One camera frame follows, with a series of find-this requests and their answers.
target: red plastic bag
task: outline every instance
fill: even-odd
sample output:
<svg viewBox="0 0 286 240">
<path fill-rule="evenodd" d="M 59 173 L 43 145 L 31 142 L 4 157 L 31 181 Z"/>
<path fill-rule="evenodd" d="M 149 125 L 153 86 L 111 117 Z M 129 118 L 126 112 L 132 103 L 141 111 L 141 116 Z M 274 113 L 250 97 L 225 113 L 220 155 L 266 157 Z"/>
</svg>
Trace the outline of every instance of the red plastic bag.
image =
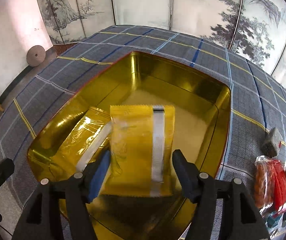
<svg viewBox="0 0 286 240">
<path fill-rule="evenodd" d="M 276 216 L 286 211 L 286 174 L 279 160 L 267 156 L 256 158 L 256 182 L 254 199 L 260 214 L 274 205 Z"/>
<path fill-rule="evenodd" d="M 286 211 L 286 174 L 279 160 L 274 166 L 274 207 L 278 215 Z"/>
</svg>

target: gold metal tray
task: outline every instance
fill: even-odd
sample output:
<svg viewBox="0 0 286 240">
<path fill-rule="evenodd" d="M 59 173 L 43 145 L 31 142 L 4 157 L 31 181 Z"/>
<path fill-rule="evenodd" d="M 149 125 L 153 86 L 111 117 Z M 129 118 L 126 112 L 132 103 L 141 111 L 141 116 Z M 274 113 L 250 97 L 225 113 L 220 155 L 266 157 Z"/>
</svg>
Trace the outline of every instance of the gold metal tray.
<svg viewBox="0 0 286 240">
<path fill-rule="evenodd" d="M 109 112 L 110 105 L 124 104 L 174 105 L 172 149 L 180 149 L 201 171 L 216 175 L 229 130 L 229 88 L 184 64 L 131 52 L 90 80 L 35 138 L 28 160 L 36 179 L 54 180 L 50 157 L 90 106 Z M 99 195 L 87 205 L 98 239 L 178 239 L 189 225 L 195 205 L 181 196 L 173 166 L 171 169 L 175 185 L 171 197 Z"/>
</svg>

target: blue gripper pad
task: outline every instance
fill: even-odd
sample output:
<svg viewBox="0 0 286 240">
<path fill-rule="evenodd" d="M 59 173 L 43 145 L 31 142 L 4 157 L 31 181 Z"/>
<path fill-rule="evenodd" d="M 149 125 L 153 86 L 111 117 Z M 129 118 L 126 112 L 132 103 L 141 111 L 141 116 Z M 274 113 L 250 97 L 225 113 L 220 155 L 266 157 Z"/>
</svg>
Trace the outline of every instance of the blue gripper pad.
<svg viewBox="0 0 286 240">
<path fill-rule="evenodd" d="M 107 173 L 107 170 L 110 166 L 111 162 L 111 153 L 109 150 L 106 150 L 104 153 L 104 156 L 102 158 L 102 161 L 96 170 L 89 186 L 89 194 L 88 194 L 88 200 L 89 202 L 92 202 L 94 198 L 96 198 L 99 194 L 99 191 L 102 187 L 102 183 L 104 181 L 105 175 Z"/>
</svg>

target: metal bolt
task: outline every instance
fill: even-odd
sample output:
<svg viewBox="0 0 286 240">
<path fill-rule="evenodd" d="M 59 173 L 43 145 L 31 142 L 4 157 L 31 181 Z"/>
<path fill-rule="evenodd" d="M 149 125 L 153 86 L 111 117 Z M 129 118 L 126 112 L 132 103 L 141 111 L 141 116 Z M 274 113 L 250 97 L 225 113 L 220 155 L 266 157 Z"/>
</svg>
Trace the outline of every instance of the metal bolt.
<svg viewBox="0 0 286 240">
<path fill-rule="evenodd" d="M 81 177 L 83 177 L 83 173 L 81 173 L 81 172 L 77 172 L 74 174 L 74 178 L 76 178 L 76 179 L 80 179 Z"/>
<path fill-rule="evenodd" d="M 235 178 L 233 181 L 235 184 L 238 184 L 238 185 L 240 185 L 242 183 L 242 180 L 239 178 Z"/>
<path fill-rule="evenodd" d="M 48 179 L 42 179 L 42 180 L 41 180 L 41 184 L 42 184 L 42 185 L 48 184 Z"/>
<path fill-rule="evenodd" d="M 201 179 L 207 179 L 209 177 L 209 175 L 205 172 L 201 172 L 199 176 Z"/>
</svg>

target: gray sponge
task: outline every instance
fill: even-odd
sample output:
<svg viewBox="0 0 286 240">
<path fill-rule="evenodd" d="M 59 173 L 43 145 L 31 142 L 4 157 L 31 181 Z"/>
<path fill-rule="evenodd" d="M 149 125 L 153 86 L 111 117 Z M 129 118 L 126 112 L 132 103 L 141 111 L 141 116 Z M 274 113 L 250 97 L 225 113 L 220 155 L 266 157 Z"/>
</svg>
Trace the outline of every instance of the gray sponge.
<svg viewBox="0 0 286 240">
<path fill-rule="evenodd" d="M 276 127 L 273 127 L 266 135 L 261 146 L 261 151 L 264 155 L 270 158 L 276 157 L 281 148 L 282 136 Z"/>
</svg>

